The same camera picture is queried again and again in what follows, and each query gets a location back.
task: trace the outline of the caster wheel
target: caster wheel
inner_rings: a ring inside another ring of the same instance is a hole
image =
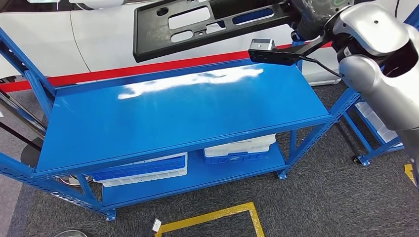
[[[355,164],[360,164],[361,162],[359,161],[359,159],[358,159],[358,156],[354,156],[354,157],[352,157],[352,161],[355,163]]]

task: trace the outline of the blue shelf top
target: blue shelf top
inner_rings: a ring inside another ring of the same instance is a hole
[[[126,85],[118,83],[132,78],[116,79],[114,86],[93,90],[58,90],[36,175],[87,172],[331,118],[295,66],[242,60],[199,71],[139,75],[138,82]]]
[[[276,143],[270,146],[263,159],[231,161],[222,164],[205,164],[203,151],[198,150],[188,154],[188,173],[186,175],[104,187],[102,203],[110,208],[122,207],[282,170],[286,167]]]

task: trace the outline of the shelf foot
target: shelf foot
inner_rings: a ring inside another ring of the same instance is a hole
[[[277,171],[276,173],[277,173],[278,178],[280,180],[283,180],[283,179],[286,179],[287,178],[287,175],[283,171]]]
[[[115,221],[116,215],[115,209],[109,210],[106,214],[106,221]]]
[[[365,156],[355,156],[352,160],[355,164],[362,164],[363,166],[371,164],[369,160],[365,159]]]

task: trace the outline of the white plastic crate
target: white plastic crate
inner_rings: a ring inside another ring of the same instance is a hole
[[[206,157],[221,157],[231,153],[241,152],[267,152],[269,150],[269,146],[275,141],[275,134],[272,134],[215,147],[208,147],[204,149],[204,152]]]
[[[106,179],[106,180],[94,180],[97,183],[102,183],[104,187],[112,187],[112,186],[118,186],[118,185],[124,185],[124,184],[133,184],[133,183],[139,183],[139,182],[146,182],[151,180],[158,180],[158,179],[166,179],[166,178],[173,178],[177,176],[182,176],[187,174],[187,167],[188,167],[188,153],[180,153],[175,154],[167,157],[160,157],[155,159],[149,159],[144,161],[139,161],[131,164],[126,165],[132,165],[132,164],[139,164],[139,163],[148,163],[153,161],[159,161],[159,160],[165,160],[173,157],[179,157],[184,156],[185,157],[185,167],[180,169],[172,169],[172,170],[166,170],[161,172],[152,172],[152,173],[146,173],[146,174],[138,174],[138,175],[132,175],[132,176],[124,176],[119,178],[113,178],[113,179]]]
[[[397,133],[395,131],[389,130],[366,102],[356,103],[355,106],[359,112],[361,112],[361,114],[373,125],[373,127],[377,130],[378,135],[384,140],[384,142],[387,143],[397,137]],[[402,143],[399,143],[395,145],[395,147],[402,145]]]

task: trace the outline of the yellow tape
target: yellow tape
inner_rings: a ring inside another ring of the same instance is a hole
[[[412,168],[412,164],[405,164],[405,173],[406,173],[407,177],[416,186],[415,180],[413,179],[413,168]]]
[[[223,210],[219,210],[219,211],[215,211],[215,212],[211,212],[208,214],[204,214],[204,215],[200,215],[200,216],[195,216],[192,218],[188,218],[188,219],[184,219],[181,221],[176,221],[176,222],[172,222],[172,223],[168,223],[165,225],[160,226],[160,230],[158,233],[156,233],[154,235],[154,237],[161,237],[163,233],[169,232],[169,231],[174,231],[174,230],[178,230],[178,229],[182,229],[188,226],[194,226],[197,224],[201,224],[207,221],[212,221],[215,219],[219,219],[221,217],[224,216],[230,216],[230,215],[234,215],[240,212],[244,212],[244,211],[249,211],[250,213],[250,217],[251,217],[251,221],[253,223],[253,227],[254,230],[256,231],[256,236],[257,237],[265,237],[264,233],[263,233],[263,229],[262,226],[260,225],[260,221],[259,221],[259,217],[257,216],[257,212],[256,209],[254,207],[253,202],[248,202],[245,204],[241,204],[238,206],[233,206],[233,207],[229,207]]]

